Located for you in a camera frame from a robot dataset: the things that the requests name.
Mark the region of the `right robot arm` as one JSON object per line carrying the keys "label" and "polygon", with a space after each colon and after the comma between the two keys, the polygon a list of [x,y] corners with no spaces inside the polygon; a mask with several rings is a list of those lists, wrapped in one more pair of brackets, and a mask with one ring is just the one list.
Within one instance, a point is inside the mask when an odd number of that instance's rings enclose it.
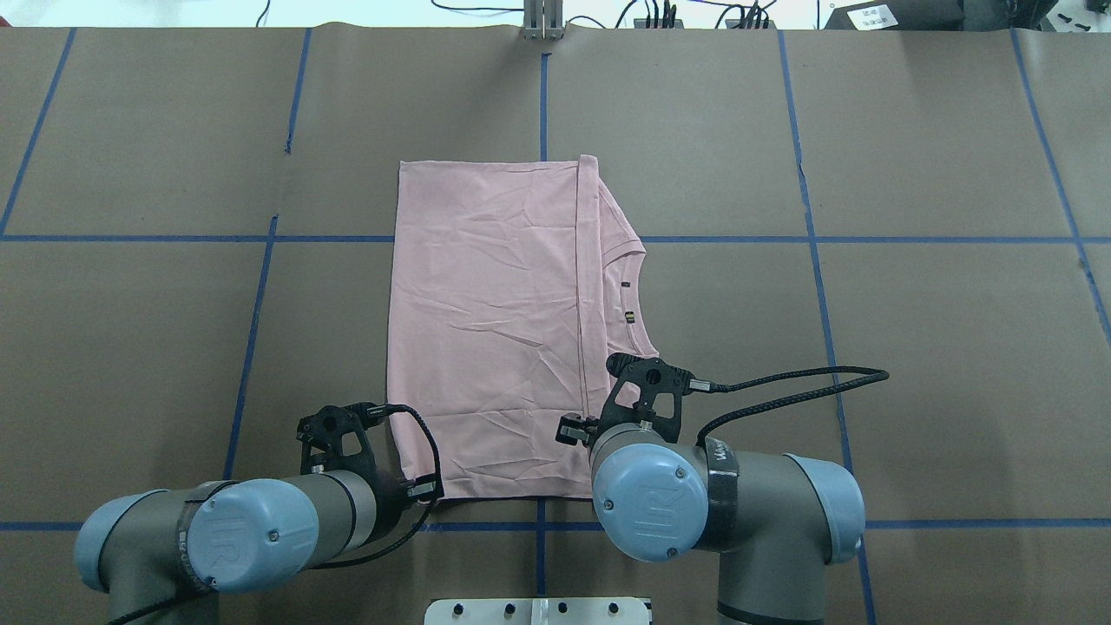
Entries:
{"label": "right robot arm", "polygon": [[865,530],[844,466],[713,437],[671,444],[645,424],[600,430],[575,414],[556,440],[587,448],[595,517],[617,550],[645,563],[718,555],[720,624],[825,622],[825,569],[853,560]]}

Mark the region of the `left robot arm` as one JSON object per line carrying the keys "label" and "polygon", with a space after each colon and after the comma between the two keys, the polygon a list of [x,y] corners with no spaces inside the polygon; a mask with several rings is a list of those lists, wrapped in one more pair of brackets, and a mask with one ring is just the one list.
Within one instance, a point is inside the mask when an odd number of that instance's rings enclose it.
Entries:
{"label": "left robot arm", "polygon": [[306,569],[341,569],[389,536],[406,510],[430,511],[440,480],[326,470],[287,478],[210,480],[110,501],[81,525],[73,566],[108,595],[112,624],[217,624],[220,599],[277,589]]}

